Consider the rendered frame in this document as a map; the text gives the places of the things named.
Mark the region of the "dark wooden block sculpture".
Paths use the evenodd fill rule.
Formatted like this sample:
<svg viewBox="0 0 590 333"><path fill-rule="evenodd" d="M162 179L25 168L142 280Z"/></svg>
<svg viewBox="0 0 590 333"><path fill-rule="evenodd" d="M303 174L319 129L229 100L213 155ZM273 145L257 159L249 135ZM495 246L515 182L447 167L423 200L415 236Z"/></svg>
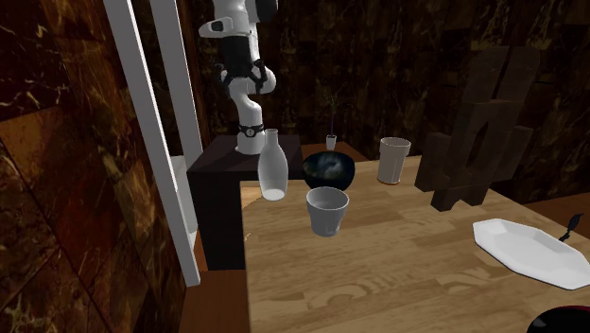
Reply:
<svg viewBox="0 0 590 333"><path fill-rule="evenodd" d="M516 124L540 64L532 46L496 46L473 60L452 133L425 140L415 186L449 211L481 205L490 185L511 179L533 129Z"/></svg>

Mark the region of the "white octagonal plate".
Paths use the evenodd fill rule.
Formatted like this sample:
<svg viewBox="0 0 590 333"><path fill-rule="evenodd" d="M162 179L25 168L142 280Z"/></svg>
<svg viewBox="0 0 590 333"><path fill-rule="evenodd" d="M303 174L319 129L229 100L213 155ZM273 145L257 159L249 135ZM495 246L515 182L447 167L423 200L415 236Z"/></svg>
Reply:
<svg viewBox="0 0 590 333"><path fill-rule="evenodd" d="M590 286L590 262L577 249L535 227L504 219L473 223L474 241L512 272L575 290Z"/></svg>

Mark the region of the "dark glossy bowl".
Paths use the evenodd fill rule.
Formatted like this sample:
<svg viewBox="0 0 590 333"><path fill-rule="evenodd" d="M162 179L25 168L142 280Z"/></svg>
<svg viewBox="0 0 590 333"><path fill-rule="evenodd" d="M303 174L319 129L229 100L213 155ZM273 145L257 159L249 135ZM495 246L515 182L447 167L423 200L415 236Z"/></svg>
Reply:
<svg viewBox="0 0 590 333"><path fill-rule="evenodd" d="M355 161L333 150L313 153L303 162L304 181L311 189L328 186L344 191L353 182L355 173Z"/></svg>

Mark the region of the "small black utensil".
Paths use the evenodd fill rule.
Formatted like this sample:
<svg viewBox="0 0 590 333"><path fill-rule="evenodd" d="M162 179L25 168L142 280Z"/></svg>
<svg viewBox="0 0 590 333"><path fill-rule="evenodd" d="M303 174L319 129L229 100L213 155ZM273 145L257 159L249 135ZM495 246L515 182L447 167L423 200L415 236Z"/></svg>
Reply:
<svg viewBox="0 0 590 333"><path fill-rule="evenodd" d="M567 239L570 238L570 233L575 230L575 228L579 225L580 219L583 216L583 213L579 213L574 215L568 222L566 227L566 232L559 238L561 242L565 242Z"/></svg>

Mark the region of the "tall beige cup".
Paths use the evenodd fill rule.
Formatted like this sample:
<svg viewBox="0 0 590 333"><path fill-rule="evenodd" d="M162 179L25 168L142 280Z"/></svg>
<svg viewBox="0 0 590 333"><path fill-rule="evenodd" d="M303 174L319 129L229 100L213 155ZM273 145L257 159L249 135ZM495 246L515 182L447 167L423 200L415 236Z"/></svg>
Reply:
<svg viewBox="0 0 590 333"><path fill-rule="evenodd" d="M379 146L377 180L383 184L398 184L411 143L400 137L383 137Z"/></svg>

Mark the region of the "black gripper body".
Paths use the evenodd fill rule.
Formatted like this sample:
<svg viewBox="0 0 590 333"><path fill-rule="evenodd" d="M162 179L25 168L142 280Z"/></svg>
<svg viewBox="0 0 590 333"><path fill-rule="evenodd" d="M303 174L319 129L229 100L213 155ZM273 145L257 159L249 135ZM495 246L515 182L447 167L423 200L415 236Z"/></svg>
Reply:
<svg viewBox="0 0 590 333"><path fill-rule="evenodd" d="M253 59L250 40L246 36L230 36L220 40L220 52L227 72L236 78L246 78L252 73Z"/></svg>

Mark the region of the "clear glass bottle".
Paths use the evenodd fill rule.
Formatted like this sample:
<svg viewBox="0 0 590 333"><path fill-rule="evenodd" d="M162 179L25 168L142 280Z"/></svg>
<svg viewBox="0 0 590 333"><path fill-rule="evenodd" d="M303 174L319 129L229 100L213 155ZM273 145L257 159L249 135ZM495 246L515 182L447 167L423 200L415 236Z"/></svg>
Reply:
<svg viewBox="0 0 590 333"><path fill-rule="evenodd" d="M257 166L262 197L271 202L281 200L287 191L288 164L278 138L277 129L265 130L265 146Z"/></svg>

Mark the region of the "dark robot stand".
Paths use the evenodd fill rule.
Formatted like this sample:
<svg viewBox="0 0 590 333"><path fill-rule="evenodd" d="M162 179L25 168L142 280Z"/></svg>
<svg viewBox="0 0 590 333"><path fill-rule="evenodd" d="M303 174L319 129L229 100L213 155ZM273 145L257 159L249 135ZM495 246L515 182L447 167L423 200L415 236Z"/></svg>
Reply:
<svg viewBox="0 0 590 333"><path fill-rule="evenodd" d="M258 180L258 157L235 147L235 136L219 135L187 170L210 271L246 268L240 183Z"/></svg>

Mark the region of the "grey ribbed cup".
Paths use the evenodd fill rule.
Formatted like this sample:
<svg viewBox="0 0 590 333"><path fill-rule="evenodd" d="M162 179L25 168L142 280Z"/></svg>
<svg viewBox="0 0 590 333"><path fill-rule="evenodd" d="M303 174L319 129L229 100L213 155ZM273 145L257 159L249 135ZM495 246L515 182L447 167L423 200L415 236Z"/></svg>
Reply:
<svg viewBox="0 0 590 333"><path fill-rule="evenodd" d="M312 231L320 237L333 237L340 228L350 199L334 187L321 186L306 194L307 212Z"/></svg>

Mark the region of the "white door frame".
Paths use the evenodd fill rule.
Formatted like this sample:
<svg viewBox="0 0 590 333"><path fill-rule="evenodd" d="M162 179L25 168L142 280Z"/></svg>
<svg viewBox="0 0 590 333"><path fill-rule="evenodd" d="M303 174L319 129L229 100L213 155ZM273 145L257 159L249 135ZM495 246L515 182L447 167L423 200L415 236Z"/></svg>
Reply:
<svg viewBox="0 0 590 333"><path fill-rule="evenodd" d="M130 90L148 158L165 210L185 284L200 284L194 255L196 235L187 229L173 165L130 0L102 0Z"/></svg>

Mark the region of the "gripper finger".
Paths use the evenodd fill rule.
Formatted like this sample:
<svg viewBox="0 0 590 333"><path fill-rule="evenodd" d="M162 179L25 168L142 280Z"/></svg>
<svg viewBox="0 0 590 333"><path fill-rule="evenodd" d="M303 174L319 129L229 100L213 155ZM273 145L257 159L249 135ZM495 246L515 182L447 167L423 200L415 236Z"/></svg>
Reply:
<svg viewBox="0 0 590 333"><path fill-rule="evenodd" d="M215 69L217 70L218 83L222 86L225 95L230 96L231 93L229 85L231 84L234 77L222 63L216 63Z"/></svg>
<svg viewBox="0 0 590 333"><path fill-rule="evenodd" d="M264 87L265 82L268 80L266 66L262 59L258 59L252 63L252 67L257 68L259 74L256 75L254 71L250 72L250 79L254 82L255 86L255 93L257 95L261 94L261 90Z"/></svg>

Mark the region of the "small potted plant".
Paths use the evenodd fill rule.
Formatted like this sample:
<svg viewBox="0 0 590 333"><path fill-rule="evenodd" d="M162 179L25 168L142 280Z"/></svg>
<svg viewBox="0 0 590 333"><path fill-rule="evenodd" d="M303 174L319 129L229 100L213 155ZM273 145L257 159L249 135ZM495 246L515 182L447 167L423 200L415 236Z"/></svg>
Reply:
<svg viewBox="0 0 590 333"><path fill-rule="evenodd" d="M330 111L330 130L329 133L326 135L326 148L328 150L334 150L336 147L336 143L337 143L337 136L335 135L334 132L334 122L335 122L335 117L336 117L336 113L338 111L338 108L346 102L345 99L341 98L340 95L341 89L338 89L336 91L326 91L324 94L324 104L325 106L329 109Z"/></svg>

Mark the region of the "black and red round object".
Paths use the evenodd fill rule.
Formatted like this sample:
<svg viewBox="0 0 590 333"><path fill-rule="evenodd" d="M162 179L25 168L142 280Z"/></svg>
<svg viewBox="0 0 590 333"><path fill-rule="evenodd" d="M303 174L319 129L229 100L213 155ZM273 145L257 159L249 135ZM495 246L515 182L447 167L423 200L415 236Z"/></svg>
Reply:
<svg viewBox="0 0 590 333"><path fill-rule="evenodd" d="M590 307L555 307L538 315L527 333L590 333Z"/></svg>

